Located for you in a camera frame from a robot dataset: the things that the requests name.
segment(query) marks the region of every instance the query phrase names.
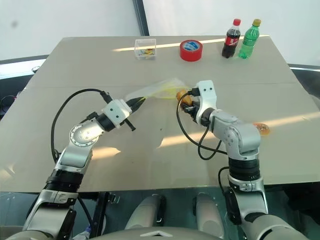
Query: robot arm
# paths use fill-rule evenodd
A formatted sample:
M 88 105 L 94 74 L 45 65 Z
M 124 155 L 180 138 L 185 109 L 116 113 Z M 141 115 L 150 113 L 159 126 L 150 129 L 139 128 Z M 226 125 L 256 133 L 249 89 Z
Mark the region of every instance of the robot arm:
M 263 177 L 259 168 L 260 133 L 253 124 L 244 123 L 216 107 L 216 92 L 211 80 L 200 81 L 188 92 L 192 105 L 182 104 L 193 120 L 225 144 L 228 155 L 229 187 L 224 192 L 230 221 L 239 225 L 249 240 L 305 240 L 277 216 L 268 214 Z
M 135 130 L 127 118 L 145 99 L 140 97 L 125 102 L 107 95 L 105 100 L 108 104 L 102 114 L 71 129 L 68 146 L 59 156 L 23 226 L 22 230 L 31 234 L 31 238 L 39 239 L 39 232 L 44 238 L 69 238 L 76 217 L 76 211 L 70 207 L 76 203 L 78 188 L 92 158 L 93 145 L 104 132 L 119 129 L 124 123 Z

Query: small transparent container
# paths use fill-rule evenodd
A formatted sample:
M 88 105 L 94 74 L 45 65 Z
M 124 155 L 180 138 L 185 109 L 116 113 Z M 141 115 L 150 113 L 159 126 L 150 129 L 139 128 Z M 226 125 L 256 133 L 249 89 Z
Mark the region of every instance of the small transparent container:
M 134 54 L 138 60 L 153 60 L 156 58 L 156 39 L 136 39 Z

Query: coca-cola bottle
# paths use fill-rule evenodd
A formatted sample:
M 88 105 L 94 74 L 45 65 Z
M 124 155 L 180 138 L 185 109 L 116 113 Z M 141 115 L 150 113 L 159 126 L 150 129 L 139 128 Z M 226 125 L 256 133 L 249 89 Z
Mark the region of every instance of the coca-cola bottle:
M 240 22 L 240 19 L 235 18 L 233 20 L 233 26 L 226 32 L 224 47 L 222 49 L 222 56 L 227 59 L 235 54 L 236 47 L 240 38 Z

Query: beige table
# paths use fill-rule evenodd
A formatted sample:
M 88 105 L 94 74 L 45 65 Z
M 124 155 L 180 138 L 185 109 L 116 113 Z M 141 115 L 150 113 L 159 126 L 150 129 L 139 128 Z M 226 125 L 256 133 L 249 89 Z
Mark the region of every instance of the beige table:
M 213 80 L 220 109 L 271 127 L 260 146 L 265 184 L 320 181 L 320 113 L 268 36 L 259 39 L 246 60 L 221 57 L 222 36 L 156 37 L 156 59 L 136 60 L 131 49 L 135 39 L 74 37 L 58 44 L 0 121 L 1 191 L 43 188 L 54 167 L 51 123 L 70 94 L 90 87 L 123 98 L 170 78 L 190 87 Z M 180 59 L 177 45 L 186 39 L 209 40 L 203 44 L 201 60 Z M 129 118 L 136 131 L 124 125 L 101 136 L 80 191 L 217 186 L 218 170 L 228 159 L 221 154 L 210 161 L 198 157 L 196 146 L 177 124 L 176 104 L 174 99 L 149 98 Z M 73 125 L 104 105 L 97 93 L 74 98 L 56 125 L 56 148 L 66 146 Z M 199 139 L 204 128 L 186 114 L 181 118 L 191 136 Z M 211 137 L 205 144 L 214 147 L 217 142 Z

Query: transparent plastic bag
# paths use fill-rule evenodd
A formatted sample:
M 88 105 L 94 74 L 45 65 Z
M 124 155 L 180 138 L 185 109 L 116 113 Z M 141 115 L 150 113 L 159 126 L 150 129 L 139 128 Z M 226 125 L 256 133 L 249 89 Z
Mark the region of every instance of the transparent plastic bag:
M 146 86 L 138 91 L 129 93 L 125 100 L 140 98 L 140 97 L 155 97 L 158 99 L 175 99 L 176 95 L 182 89 L 188 89 L 188 86 L 178 78 L 172 78 Z

